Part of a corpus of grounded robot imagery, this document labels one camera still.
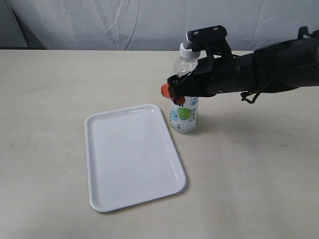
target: cable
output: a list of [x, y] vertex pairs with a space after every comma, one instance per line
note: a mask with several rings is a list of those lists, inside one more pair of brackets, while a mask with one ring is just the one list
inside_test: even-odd
[[[276, 76], [275, 78], [273, 78], [271, 81], [269, 81], [267, 84], [265, 84], [260, 90], [258, 90], [257, 92], [242, 92], [240, 94], [240, 96], [242, 97], [241, 98], [241, 101], [246, 101], [247, 103], [249, 104], [253, 104], [255, 103], [255, 101], [257, 100], [257, 98], [260, 96], [260, 94], [267, 88], [269, 87], [272, 83], [274, 83], [276, 80], [282, 78], [283, 76], [287, 75], [287, 74], [290, 74], [290, 73], [293, 73], [295, 71], [298, 71], [298, 70], [302, 70], [302, 69], [305, 69], [305, 68], [309, 68], [309, 67], [312, 67], [312, 66], [318, 66], [319, 65], [319, 62], [316, 62], [316, 63], [312, 63], [312, 64], [309, 64], [309, 65], [305, 65], [305, 66], [301, 66], [301, 67], [297, 67], [295, 69], [292, 69], [290, 71], [286, 71], [278, 76]], [[247, 99], [248, 96], [251, 96], [251, 95], [254, 95], [253, 99], [250, 100], [250, 99]]]

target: white backdrop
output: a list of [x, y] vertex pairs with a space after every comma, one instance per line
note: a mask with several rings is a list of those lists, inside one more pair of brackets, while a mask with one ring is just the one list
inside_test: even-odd
[[319, 29], [318, 0], [7, 0], [49, 49], [176, 50], [188, 30], [223, 25], [233, 50]]

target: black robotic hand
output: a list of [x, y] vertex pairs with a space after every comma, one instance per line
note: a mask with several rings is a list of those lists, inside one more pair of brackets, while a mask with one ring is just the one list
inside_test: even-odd
[[184, 45], [193, 51], [205, 50], [207, 57], [189, 74], [169, 77], [162, 94], [183, 104], [184, 96], [242, 92], [242, 101], [253, 104], [261, 93], [319, 86], [319, 31], [309, 34], [307, 27], [301, 27], [297, 39], [243, 56], [232, 55], [226, 35], [222, 26], [188, 32]]

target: bottle cap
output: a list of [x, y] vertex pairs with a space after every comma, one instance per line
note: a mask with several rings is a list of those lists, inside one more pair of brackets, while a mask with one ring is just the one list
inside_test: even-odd
[[196, 60], [200, 56], [200, 51], [194, 52], [191, 49], [185, 49], [183, 43], [181, 43], [179, 46], [179, 55], [187, 60]]

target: plastic bottle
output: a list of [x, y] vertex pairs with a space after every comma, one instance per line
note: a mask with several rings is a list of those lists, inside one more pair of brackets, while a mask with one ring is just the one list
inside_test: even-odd
[[[195, 69], [200, 52], [185, 49], [183, 43], [179, 48], [180, 57], [173, 67], [173, 74], [183, 76]], [[183, 106], [173, 104], [170, 113], [170, 125], [179, 133], [189, 133], [198, 124], [198, 97], [185, 97]]]

